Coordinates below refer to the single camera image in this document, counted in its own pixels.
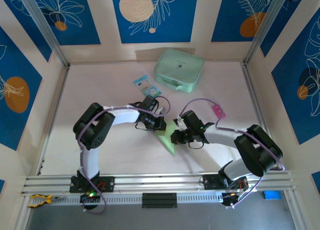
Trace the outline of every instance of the white floor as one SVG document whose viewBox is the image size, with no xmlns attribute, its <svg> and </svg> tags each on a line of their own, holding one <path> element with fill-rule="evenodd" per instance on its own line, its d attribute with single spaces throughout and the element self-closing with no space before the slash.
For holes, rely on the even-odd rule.
<svg viewBox="0 0 320 230">
<path fill-rule="evenodd" d="M 42 175 L 72 175 L 80 164 L 80 153 L 73 126 L 93 102 L 103 106 L 123 106 L 142 101 L 144 94 L 133 81 L 147 74 L 152 80 L 156 62 L 118 62 L 72 65 L 59 104 L 45 152 Z M 238 62 L 206 61 L 197 88 L 192 93 L 170 90 L 153 81 L 171 102 L 172 120 L 194 98 L 213 97 L 224 109 L 226 118 L 220 126 L 245 128 L 257 123 L 245 79 Z M 204 101 L 190 105 L 204 123 L 216 116 Z M 218 144 L 200 150 L 185 146 L 169 154 L 154 133 L 136 130 L 133 124 L 111 128 L 101 146 L 101 174 L 189 173 L 217 171 L 240 156 L 236 149 Z"/>
</svg>

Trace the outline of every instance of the mint green zipper case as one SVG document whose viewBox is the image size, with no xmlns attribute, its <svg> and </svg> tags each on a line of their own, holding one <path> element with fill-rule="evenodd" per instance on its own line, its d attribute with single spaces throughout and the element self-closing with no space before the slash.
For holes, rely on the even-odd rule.
<svg viewBox="0 0 320 230">
<path fill-rule="evenodd" d="M 155 80 L 171 89 L 192 92 L 199 81 L 204 60 L 175 49 L 166 49 L 155 68 Z"/>
</svg>

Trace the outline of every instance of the green paper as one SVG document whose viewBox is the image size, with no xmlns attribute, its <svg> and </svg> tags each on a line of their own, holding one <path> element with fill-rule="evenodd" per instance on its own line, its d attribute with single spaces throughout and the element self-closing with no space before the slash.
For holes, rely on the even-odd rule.
<svg viewBox="0 0 320 230">
<path fill-rule="evenodd" d="M 165 147 L 165 149 L 171 153 L 172 155 L 175 154 L 175 144 L 171 142 L 171 134 L 176 130 L 176 124 L 174 121 L 170 121 L 166 125 L 165 131 L 158 131 L 156 133 L 157 138 Z"/>
</svg>

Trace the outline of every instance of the yellow pliers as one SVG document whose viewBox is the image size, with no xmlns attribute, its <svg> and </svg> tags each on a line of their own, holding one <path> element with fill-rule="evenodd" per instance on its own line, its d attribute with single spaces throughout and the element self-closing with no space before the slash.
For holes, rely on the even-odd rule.
<svg viewBox="0 0 320 230">
<path fill-rule="evenodd" d="M 45 199 L 45 201 L 43 201 L 39 204 L 34 204 L 34 205 L 29 204 L 28 205 L 29 208 L 34 209 L 34 208 L 40 207 L 45 204 L 52 204 L 52 202 L 60 200 L 60 199 L 64 199 L 64 198 L 66 198 L 66 196 L 65 197 L 58 197 L 58 196 L 53 196 L 53 195 L 34 194 L 34 195 L 31 195 L 30 198 L 31 199 L 35 199 L 35 198 Z"/>
</svg>

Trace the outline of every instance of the black mounting bracket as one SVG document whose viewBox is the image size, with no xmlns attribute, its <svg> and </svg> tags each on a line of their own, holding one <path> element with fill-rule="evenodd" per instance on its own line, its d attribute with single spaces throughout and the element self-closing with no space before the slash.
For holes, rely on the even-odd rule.
<svg viewBox="0 0 320 230">
<path fill-rule="evenodd" d="M 86 180 L 86 178 L 80 173 L 78 170 L 76 172 L 77 176 L 71 177 L 70 183 L 70 193 L 87 193 L 90 191 L 94 191 L 93 187 Z M 103 189 L 98 189 L 103 193 L 112 193 L 115 187 L 115 178 L 113 176 L 100 177 L 99 173 L 91 179 L 92 183 L 98 187 L 99 185 L 103 185 Z"/>
<path fill-rule="evenodd" d="M 238 178 L 237 180 L 228 183 L 228 185 L 226 185 L 219 174 L 205 174 L 202 178 L 204 190 L 237 190 L 243 189 L 239 182 L 247 183 L 246 177 Z"/>
</svg>

